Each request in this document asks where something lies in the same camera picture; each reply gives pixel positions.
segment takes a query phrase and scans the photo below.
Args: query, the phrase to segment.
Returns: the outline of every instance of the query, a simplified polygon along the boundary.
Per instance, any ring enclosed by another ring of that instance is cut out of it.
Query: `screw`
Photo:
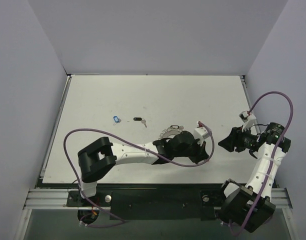
[[[202,200],[203,202],[207,203],[210,200],[210,198],[208,197],[208,195],[203,195]]]
[[[104,200],[105,200],[106,203],[109,203],[109,202],[111,202],[112,197],[110,195],[106,195]]]

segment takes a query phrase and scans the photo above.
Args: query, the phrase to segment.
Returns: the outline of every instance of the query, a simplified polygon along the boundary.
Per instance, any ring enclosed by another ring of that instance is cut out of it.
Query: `white table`
[[[76,179],[63,150],[63,139],[73,129],[100,129],[141,144],[157,140],[170,125],[192,132],[197,121],[202,121],[212,129],[216,144],[210,162],[190,168],[171,163],[117,165],[99,183],[213,184],[229,178],[246,183],[255,159],[247,151],[227,152],[217,143],[232,127],[243,124],[239,113],[248,109],[239,76],[73,75],[42,182],[61,184]],[[113,125],[113,116],[121,123]],[[144,118],[147,128],[133,121],[134,117]],[[95,132],[78,132],[68,139],[68,153],[78,172],[78,151],[100,137]],[[207,152],[211,152],[210,139]],[[174,161],[193,164],[184,157]]]

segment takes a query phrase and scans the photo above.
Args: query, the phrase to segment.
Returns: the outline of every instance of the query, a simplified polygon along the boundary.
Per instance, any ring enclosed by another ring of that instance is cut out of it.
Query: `silver key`
[[[146,128],[148,127],[147,126],[147,121],[145,119],[142,119],[141,123],[143,123]]]

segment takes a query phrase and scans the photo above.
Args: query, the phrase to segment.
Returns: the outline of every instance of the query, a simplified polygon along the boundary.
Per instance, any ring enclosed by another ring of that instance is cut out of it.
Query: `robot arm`
[[[102,179],[115,165],[143,163],[150,165],[166,164],[177,157],[188,157],[197,164],[209,158],[205,140],[210,133],[202,126],[194,129],[193,134],[182,131],[174,138],[162,138],[153,142],[139,144],[136,147],[110,142],[108,137],[101,137],[78,152],[78,164],[81,169],[81,190],[87,197],[96,194],[97,181]]]
[[[256,196],[260,192],[272,161],[273,167],[261,193],[260,200],[256,205],[256,211],[252,213],[245,226],[245,229],[252,233],[275,211],[275,205],[270,202],[272,185],[282,159],[289,151],[291,140],[284,137],[276,149],[274,159],[272,159],[273,149],[284,127],[278,123],[271,122],[265,131],[257,136],[251,134],[250,130],[251,126],[256,122],[255,116],[252,113],[242,112],[240,117],[244,121],[244,125],[233,127],[229,136],[220,141],[218,145],[229,152],[235,151],[239,153],[245,149],[249,149],[251,152],[258,152],[257,162],[245,186],[231,179],[222,185],[221,192],[224,203],[219,211],[219,217],[224,222],[231,220],[239,225],[243,223]]]

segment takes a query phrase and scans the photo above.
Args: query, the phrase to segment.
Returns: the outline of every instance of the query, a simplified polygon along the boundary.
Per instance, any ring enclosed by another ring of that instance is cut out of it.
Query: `gray floor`
[[[114,223],[101,215],[97,224]],[[76,210],[33,210],[25,240],[230,240],[236,239],[219,220],[133,220],[127,224],[92,229],[79,226]],[[280,209],[272,220],[254,233],[246,231],[241,240],[289,240],[290,236]]]

